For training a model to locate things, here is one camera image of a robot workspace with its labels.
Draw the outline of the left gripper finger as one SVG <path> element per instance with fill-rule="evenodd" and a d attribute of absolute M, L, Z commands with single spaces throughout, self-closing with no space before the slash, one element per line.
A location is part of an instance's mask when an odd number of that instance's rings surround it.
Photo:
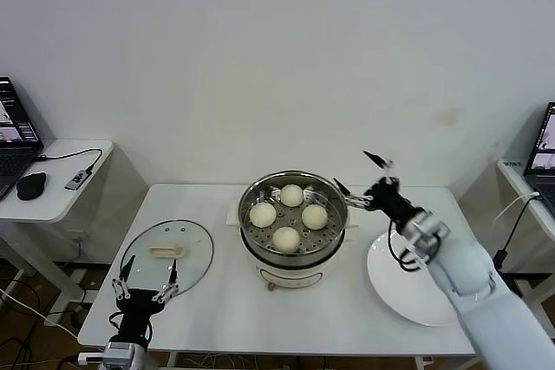
<path fill-rule="evenodd" d="M 170 269 L 170 275 L 167 284 L 153 296 L 153 302 L 169 302 L 173 297 L 175 297 L 179 292 L 179 284 L 177 283 L 177 260 L 173 260 L 172 267 Z"/>
<path fill-rule="evenodd" d="M 135 255 L 132 255 L 128 261 L 121 267 L 118 277 L 112 279 L 112 288 L 116 299 L 129 299 L 131 297 L 127 286 L 131 269 L 133 268 Z"/>

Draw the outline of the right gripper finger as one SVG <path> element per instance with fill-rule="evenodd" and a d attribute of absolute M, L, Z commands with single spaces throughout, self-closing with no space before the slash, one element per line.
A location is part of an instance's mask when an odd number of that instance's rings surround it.
<path fill-rule="evenodd" d="M 357 208 L 365 211 L 373 211 L 375 208 L 373 206 L 372 197 L 360 197 L 353 194 L 344 184 L 342 184 L 338 179 L 334 178 L 337 189 L 343 196 L 345 203 L 348 206 Z"/>
<path fill-rule="evenodd" d="M 370 153 L 368 151 L 363 152 L 378 168 L 382 170 L 380 177 L 376 180 L 376 183 L 384 183 L 388 185 L 399 184 L 399 179 L 395 174 L 395 165 L 391 159 L 385 159 L 382 156 Z"/>

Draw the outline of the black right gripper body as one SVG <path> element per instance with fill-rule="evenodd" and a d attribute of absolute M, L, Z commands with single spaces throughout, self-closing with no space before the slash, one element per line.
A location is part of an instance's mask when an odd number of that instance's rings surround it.
<path fill-rule="evenodd" d="M 406 224 L 425 210 L 413 205 L 400 193 L 400 181 L 395 177 L 382 177 L 375 182 L 364 196 L 371 198 L 368 211 L 382 211 L 397 227 Z"/>

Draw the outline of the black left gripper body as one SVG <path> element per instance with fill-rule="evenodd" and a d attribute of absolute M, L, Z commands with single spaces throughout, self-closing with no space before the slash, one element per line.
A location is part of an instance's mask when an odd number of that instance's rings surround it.
<path fill-rule="evenodd" d="M 130 289 L 129 297 L 116 300 L 121 312 L 118 328 L 119 338 L 151 338 L 153 336 L 151 317 L 161 313 L 166 303 L 154 300 L 158 295 L 152 289 Z"/>

